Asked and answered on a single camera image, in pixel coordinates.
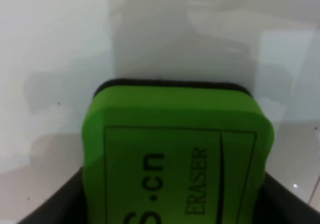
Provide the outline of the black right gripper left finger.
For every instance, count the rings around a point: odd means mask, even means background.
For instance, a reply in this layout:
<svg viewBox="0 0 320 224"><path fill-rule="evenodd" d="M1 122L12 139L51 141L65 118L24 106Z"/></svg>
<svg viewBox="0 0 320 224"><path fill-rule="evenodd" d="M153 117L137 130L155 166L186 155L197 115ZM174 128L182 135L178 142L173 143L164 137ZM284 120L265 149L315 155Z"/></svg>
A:
<svg viewBox="0 0 320 224"><path fill-rule="evenodd" d="M20 224L84 224L88 223L87 204L80 168L53 196L27 215Z"/></svg>

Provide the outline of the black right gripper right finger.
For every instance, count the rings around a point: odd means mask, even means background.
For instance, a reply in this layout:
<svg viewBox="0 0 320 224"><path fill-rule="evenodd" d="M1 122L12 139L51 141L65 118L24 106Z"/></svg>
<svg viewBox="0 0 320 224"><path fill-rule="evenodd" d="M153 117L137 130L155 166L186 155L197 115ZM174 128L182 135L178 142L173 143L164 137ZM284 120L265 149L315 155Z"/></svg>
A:
<svg viewBox="0 0 320 224"><path fill-rule="evenodd" d="M319 223L319 212L303 202L266 172L254 178L259 189L255 223Z"/></svg>

